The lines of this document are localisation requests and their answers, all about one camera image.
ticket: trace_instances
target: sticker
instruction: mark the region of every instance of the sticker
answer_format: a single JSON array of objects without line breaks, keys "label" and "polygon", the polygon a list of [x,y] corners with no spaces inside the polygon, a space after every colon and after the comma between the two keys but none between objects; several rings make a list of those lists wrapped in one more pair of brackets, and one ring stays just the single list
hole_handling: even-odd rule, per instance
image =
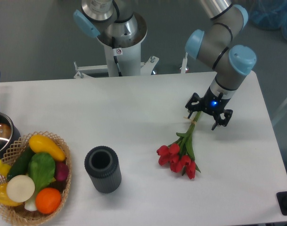
[{"label": "sticker", "polygon": [[100,2],[98,0],[92,0],[91,1],[91,9],[100,12],[100,13],[106,13],[107,11],[109,11],[110,7],[111,7],[112,1],[109,2]]},{"label": "sticker", "polygon": [[120,55],[122,55],[122,54],[123,54],[122,48],[114,48],[114,49],[113,49],[113,55],[114,55],[114,56],[120,56]]}]

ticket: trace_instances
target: light blue joint cap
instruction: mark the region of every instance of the light blue joint cap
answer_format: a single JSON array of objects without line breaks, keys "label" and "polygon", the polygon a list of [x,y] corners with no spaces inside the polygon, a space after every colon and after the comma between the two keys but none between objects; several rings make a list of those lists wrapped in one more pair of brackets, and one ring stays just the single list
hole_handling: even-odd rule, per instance
[{"label": "light blue joint cap", "polygon": [[82,32],[89,37],[96,38],[100,35],[99,30],[80,11],[77,10],[73,13],[73,19]]},{"label": "light blue joint cap", "polygon": [[249,18],[248,12],[247,12],[247,10],[244,7],[242,7],[240,5],[233,5],[233,6],[235,8],[238,8],[241,11],[242,15],[243,15],[243,27],[242,27],[242,29],[243,29],[246,26],[247,22],[248,22],[248,18]]},{"label": "light blue joint cap", "polygon": [[229,61],[234,70],[246,76],[256,63],[256,54],[249,47],[236,45],[229,51]]},{"label": "light blue joint cap", "polygon": [[198,57],[204,33],[202,30],[195,30],[186,42],[185,51],[195,60]]}]

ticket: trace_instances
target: red tulip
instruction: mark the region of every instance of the red tulip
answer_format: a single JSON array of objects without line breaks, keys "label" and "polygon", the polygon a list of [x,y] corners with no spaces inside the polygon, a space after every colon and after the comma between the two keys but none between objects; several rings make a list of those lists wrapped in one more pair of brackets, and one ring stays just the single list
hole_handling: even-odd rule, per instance
[{"label": "red tulip", "polygon": [[177,162],[179,162],[179,159],[180,159],[180,157],[179,157],[178,154],[171,154],[171,155],[170,155],[170,162],[172,162],[172,163],[177,163]]},{"label": "red tulip", "polygon": [[157,150],[157,154],[158,155],[167,155],[168,152],[168,146],[166,145],[162,145],[158,150]]},{"label": "red tulip", "polygon": [[176,172],[176,164],[171,162],[171,171]]},{"label": "red tulip", "polygon": [[189,179],[195,178],[196,175],[196,163],[195,161],[191,161],[190,165],[186,166],[186,174]]},{"label": "red tulip", "polygon": [[190,157],[188,155],[182,156],[181,163],[182,163],[183,166],[189,166],[190,162],[191,162],[191,159],[190,159]]},{"label": "red tulip", "polygon": [[183,165],[181,163],[181,161],[176,163],[176,173],[179,173],[181,170],[183,169]]},{"label": "red tulip", "polygon": [[160,166],[163,166],[164,164],[168,163],[169,160],[170,160],[170,156],[168,154],[167,155],[161,155],[158,163]]},{"label": "red tulip", "polygon": [[180,151],[180,147],[178,144],[174,143],[169,147],[168,151],[170,154],[177,154]]}]

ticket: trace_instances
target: woven basket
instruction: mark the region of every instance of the woven basket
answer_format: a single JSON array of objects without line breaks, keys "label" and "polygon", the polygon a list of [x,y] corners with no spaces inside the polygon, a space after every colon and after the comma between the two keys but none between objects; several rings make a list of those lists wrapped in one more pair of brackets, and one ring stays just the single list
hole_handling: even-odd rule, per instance
[{"label": "woven basket", "polygon": [[[25,226],[36,226],[45,223],[46,221],[52,219],[59,213],[62,209],[63,205],[66,202],[68,197],[70,184],[71,184],[71,175],[72,175],[72,163],[71,163],[71,156],[69,147],[61,139],[58,135],[49,133],[49,132],[34,132],[32,134],[28,134],[24,137],[20,137],[18,141],[15,141],[9,149],[7,149],[4,157],[2,158],[3,163],[8,165],[13,165],[15,160],[19,157],[19,155],[25,150],[28,146],[28,140],[32,135],[41,134],[46,137],[51,138],[66,154],[66,165],[69,168],[69,175],[65,182],[53,182],[48,187],[53,187],[58,189],[62,194],[62,201],[56,211],[51,214],[42,214],[38,211],[27,211],[24,209],[24,204],[16,206],[16,207],[9,207],[3,204],[0,204],[0,214],[2,219],[5,220],[7,223],[12,225],[25,225]],[[5,177],[0,174],[0,184],[6,183]]]}]

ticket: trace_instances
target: radish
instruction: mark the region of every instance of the radish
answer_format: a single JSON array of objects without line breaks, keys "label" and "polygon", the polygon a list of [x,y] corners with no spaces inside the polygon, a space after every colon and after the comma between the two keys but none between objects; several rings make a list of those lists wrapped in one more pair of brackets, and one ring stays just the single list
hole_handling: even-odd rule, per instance
[{"label": "radish", "polygon": [[54,178],[57,181],[64,181],[68,178],[69,168],[63,162],[56,162]]}]

